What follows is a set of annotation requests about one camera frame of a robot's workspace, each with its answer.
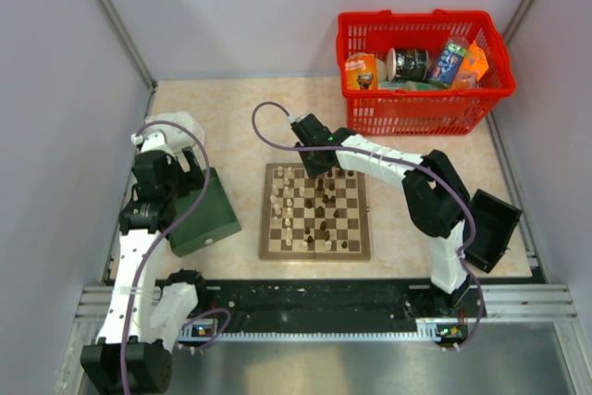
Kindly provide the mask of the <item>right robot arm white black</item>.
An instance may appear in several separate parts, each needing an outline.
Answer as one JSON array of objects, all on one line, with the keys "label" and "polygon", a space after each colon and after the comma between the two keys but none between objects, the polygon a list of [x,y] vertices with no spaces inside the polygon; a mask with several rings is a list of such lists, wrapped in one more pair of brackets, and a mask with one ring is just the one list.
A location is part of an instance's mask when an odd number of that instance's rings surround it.
[{"label": "right robot arm white black", "polygon": [[449,158],[434,150],[409,154],[370,142],[354,130],[329,130],[313,114],[288,117],[305,169],[312,178],[332,168],[362,173],[402,189],[415,227],[429,239],[431,302],[442,316],[463,309],[470,286],[464,251],[475,240],[469,193]]}]

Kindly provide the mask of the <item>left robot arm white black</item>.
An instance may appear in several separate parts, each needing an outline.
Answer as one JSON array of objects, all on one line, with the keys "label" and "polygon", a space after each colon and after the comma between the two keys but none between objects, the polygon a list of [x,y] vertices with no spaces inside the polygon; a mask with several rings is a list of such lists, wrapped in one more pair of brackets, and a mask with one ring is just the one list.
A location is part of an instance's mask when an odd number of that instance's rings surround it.
[{"label": "left robot arm white black", "polygon": [[208,180],[191,148],[184,171],[161,130],[132,138],[132,196],[119,215],[119,264],[105,320],[80,364],[101,394],[162,394],[172,374],[172,352],[186,318],[200,317],[210,297],[193,282],[174,279],[154,299],[156,273],[168,248],[175,202]]}]

